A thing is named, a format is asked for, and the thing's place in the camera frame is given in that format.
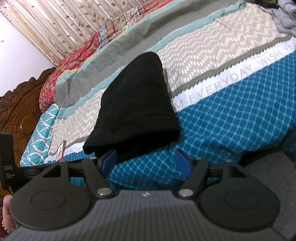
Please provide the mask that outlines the person's left hand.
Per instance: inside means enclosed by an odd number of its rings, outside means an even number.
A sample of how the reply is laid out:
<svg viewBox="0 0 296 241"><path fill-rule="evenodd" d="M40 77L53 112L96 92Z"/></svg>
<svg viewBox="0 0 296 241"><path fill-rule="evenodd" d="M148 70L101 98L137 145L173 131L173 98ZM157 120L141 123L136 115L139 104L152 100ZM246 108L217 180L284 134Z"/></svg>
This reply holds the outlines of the person's left hand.
<svg viewBox="0 0 296 241"><path fill-rule="evenodd" d="M11 199L11 195L6 195L3 199L3 227L8 233L11 233L16 229L16 223L10 212Z"/></svg>

